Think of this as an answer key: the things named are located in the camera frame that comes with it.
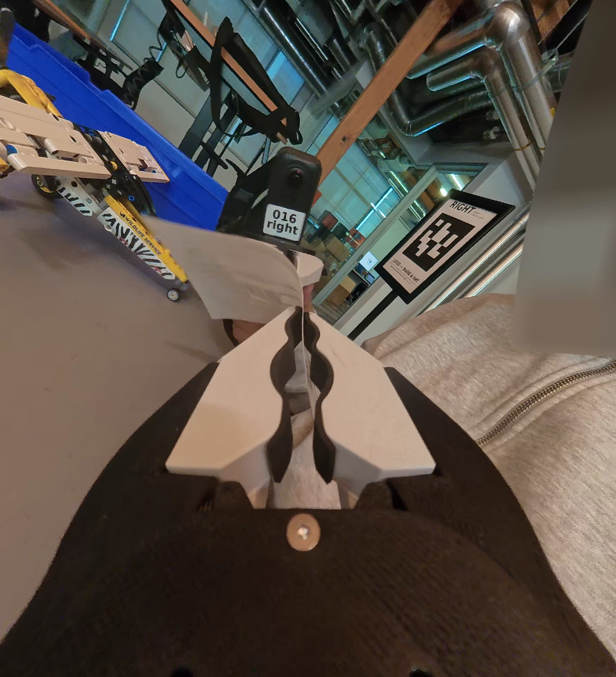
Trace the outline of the wooden post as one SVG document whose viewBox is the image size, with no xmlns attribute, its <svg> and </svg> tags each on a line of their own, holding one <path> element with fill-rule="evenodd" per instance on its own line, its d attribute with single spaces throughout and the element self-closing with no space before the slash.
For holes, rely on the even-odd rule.
<svg viewBox="0 0 616 677">
<path fill-rule="evenodd" d="M 437 38 L 461 4 L 462 1 L 430 1 L 425 6 L 404 38 L 376 71 L 370 83 L 318 151 L 316 157 L 322 169 L 319 186 L 397 89 L 414 62 Z"/>
</svg>

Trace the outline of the zebra sticker sheet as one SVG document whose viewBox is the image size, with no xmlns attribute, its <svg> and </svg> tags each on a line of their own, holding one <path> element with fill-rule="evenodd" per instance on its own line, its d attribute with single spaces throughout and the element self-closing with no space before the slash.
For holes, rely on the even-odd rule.
<svg viewBox="0 0 616 677">
<path fill-rule="evenodd" d="M 212 319 L 268 324 L 287 309 L 312 308 L 287 252 L 263 241 L 189 227 L 157 217 L 148 225 L 185 271 Z"/>
</svg>

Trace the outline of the white floor sign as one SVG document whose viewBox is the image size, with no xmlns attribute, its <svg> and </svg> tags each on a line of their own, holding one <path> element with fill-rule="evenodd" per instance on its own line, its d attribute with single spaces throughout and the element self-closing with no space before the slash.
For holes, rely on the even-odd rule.
<svg viewBox="0 0 616 677">
<path fill-rule="evenodd" d="M 347 337 L 360 338 L 396 298 L 411 303 L 514 210 L 515 206 L 505 202 L 450 190 L 444 201 L 377 263 L 375 271 L 390 291 Z"/>
</svg>

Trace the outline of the lego plane model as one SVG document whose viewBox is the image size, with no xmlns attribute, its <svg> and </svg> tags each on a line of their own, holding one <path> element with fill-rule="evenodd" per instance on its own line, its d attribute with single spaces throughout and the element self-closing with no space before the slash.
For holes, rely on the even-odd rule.
<svg viewBox="0 0 616 677">
<path fill-rule="evenodd" d="M 156 216 L 146 183 L 170 180 L 149 149 L 117 134 L 65 119 L 31 78 L 11 70 L 8 50 L 16 21 L 0 8 L 0 181 L 12 173 L 31 177 L 37 192 L 63 199 L 170 284 L 176 303 L 189 279 L 146 223 Z"/>
</svg>

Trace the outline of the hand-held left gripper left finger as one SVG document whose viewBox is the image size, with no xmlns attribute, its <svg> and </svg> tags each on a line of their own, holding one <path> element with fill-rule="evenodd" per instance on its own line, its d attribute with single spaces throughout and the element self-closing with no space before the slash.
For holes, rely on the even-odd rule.
<svg viewBox="0 0 616 677">
<path fill-rule="evenodd" d="M 286 385 L 296 373 L 301 338 L 302 309 L 288 309 L 221 358 L 167 470 L 234 481 L 246 492 L 279 483 L 292 457 Z"/>
</svg>

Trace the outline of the silver ventilation duct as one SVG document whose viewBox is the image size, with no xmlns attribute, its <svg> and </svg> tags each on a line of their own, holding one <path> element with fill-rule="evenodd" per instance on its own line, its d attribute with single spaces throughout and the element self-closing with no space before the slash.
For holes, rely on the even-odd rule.
<svg viewBox="0 0 616 677">
<path fill-rule="evenodd" d="M 554 121 L 557 100 L 532 22 L 519 1 L 484 1 L 475 21 L 439 39 L 407 73 L 431 91 L 479 80 L 499 115 L 531 188 Z"/>
</svg>

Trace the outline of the wooden standing desk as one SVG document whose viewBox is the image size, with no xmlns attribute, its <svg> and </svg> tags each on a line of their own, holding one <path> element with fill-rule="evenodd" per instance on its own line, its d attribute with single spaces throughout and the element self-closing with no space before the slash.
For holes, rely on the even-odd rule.
<svg viewBox="0 0 616 677">
<path fill-rule="evenodd" d="M 158 36 L 177 60 L 177 75 L 187 75 L 208 91 L 206 105 L 179 145 L 196 163 L 214 174 L 225 162 L 216 153 L 226 139 L 239 141 L 261 134 L 269 142 L 303 143 L 298 111 L 286 102 L 267 71 L 229 18 L 216 32 L 207 29 L 183 1 L 163 1 Z"/>
</svg>

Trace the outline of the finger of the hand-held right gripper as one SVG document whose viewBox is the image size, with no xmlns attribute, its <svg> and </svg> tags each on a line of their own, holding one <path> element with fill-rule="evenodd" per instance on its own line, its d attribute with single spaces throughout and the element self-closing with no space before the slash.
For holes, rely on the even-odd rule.
<svg viewBox="0 0 616 677">
<path fill-rule="evenodd" d="M 317 283 L 323 272 L 323 261 L 311 253 L 287 252 L 287 258 L 294 265 L 302 287 Z"/>
</svg>

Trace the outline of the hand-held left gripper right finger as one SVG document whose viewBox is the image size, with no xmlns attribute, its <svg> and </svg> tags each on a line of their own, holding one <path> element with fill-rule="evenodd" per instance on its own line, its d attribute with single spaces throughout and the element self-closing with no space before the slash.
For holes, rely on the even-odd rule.
<svg viewBox="0 0 616 677">
<path fill-rule="evenodd" d="M 431 474 L 436 463 L 380 361 L 314 313 L 303 320 L 320 477 L 360 495 L 372 483 Z"/>
</svg>

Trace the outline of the person's right hand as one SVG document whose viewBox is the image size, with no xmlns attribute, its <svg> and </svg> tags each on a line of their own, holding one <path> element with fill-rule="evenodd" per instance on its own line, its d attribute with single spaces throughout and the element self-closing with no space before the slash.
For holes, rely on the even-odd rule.
<svg viewBox="0 0 616 677">
<path fill-rule="evenodd" d="M 265 326 L 263 323 L 240 319 L 223 319 L 222 323 L 225 334 L 228 336 L 233 347 L 237 347 L 240 343 L 245 342 Z"/>
</svg>

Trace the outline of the blue plastic bin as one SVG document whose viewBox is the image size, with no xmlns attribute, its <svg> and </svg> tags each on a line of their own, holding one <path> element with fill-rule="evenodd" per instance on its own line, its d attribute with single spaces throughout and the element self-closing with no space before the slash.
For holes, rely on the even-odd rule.
<svg viewBox="0 0 616 677">
<path fill-rule="evenodd" d="M 113 93 L 95 87 L 80 66 L 18 24 L 7 65 L 53 95 L 67 120 L 148 148 L 170 180 L 145 185 L 158 217 L 205 230 L 216 228 L 228 191 Z"/>
</svg>

